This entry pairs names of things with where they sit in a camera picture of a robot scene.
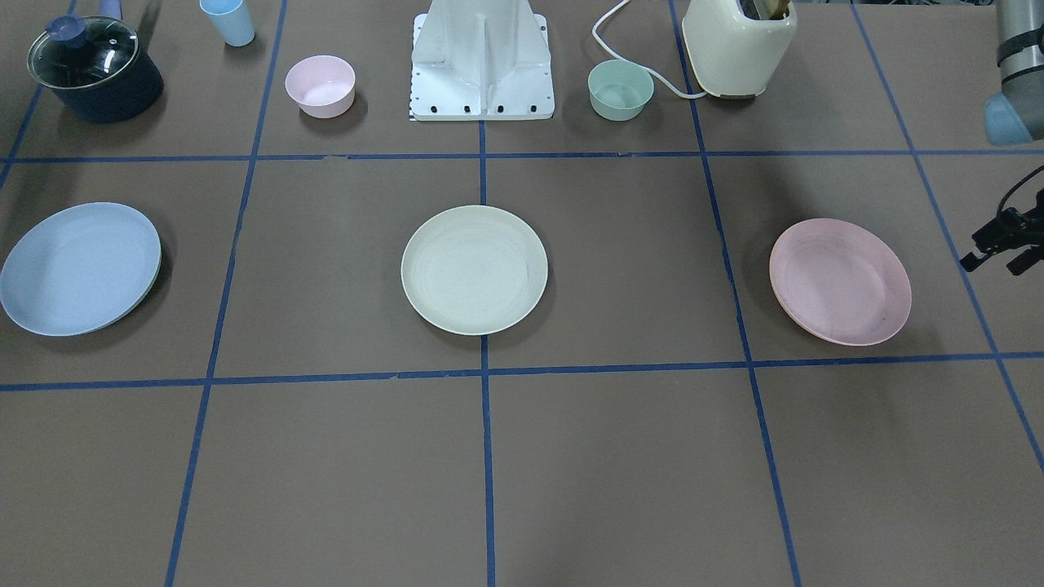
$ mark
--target bowl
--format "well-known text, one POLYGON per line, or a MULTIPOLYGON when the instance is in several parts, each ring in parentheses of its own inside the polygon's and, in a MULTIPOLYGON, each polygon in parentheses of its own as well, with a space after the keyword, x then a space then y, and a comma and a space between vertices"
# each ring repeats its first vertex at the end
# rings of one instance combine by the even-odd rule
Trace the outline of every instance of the bowl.
POLYGON ((334 55, 302 60, 286 74, 286 93, 315 118, 333 118, 355 101, 355 70, 334 55))
POLYGON ((631 120, 652 97, 652 76, 638 64, 610 60, 591 70, 588 91, 591 108, 602 118, 631 120))

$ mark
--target blue cup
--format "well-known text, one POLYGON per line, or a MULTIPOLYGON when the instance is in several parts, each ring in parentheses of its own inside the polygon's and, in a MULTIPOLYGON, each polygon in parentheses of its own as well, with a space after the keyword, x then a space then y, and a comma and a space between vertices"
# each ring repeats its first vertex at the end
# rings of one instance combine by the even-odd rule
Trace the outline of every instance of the blue cup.
POLYGON ((242 47, 254 41, 254 21, 243 0, 199 0, 199 8, 229 45, 242 47))

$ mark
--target white plate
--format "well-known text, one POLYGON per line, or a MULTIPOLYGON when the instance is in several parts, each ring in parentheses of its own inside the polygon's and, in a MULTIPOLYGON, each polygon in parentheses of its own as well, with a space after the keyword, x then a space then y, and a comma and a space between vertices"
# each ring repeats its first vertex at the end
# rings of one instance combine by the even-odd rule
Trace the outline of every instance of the white plate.
POLYGON ((547 285, 547 253, 518 216, 461 206, 417 229, 402 256, 402 286, 425 320, 456 334, 492 334, 529 313, 547 285))
POLYGON ((160 235, 141 212, 98 202, 32 228, 0 269, 0 304, 46 336, 109 326, 137 306, 160 271, 160 235))
POLYGON ((883 343, 909 318, 912 294, 899 257, 845 220, 812 218, 784 231, 773 246, 768 274, 786 313, 831 343, 883 343))

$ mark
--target mint green bowl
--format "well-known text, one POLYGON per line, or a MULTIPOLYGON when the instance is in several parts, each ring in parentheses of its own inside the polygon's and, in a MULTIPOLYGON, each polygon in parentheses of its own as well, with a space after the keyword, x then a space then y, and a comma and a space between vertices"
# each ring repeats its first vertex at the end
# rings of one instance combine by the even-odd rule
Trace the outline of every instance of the mint green bowl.
POLYGON ((652 76, 640 65, 611 60, 588 75, 591 108, 609 120, 631 120, 652 97, 652 76))

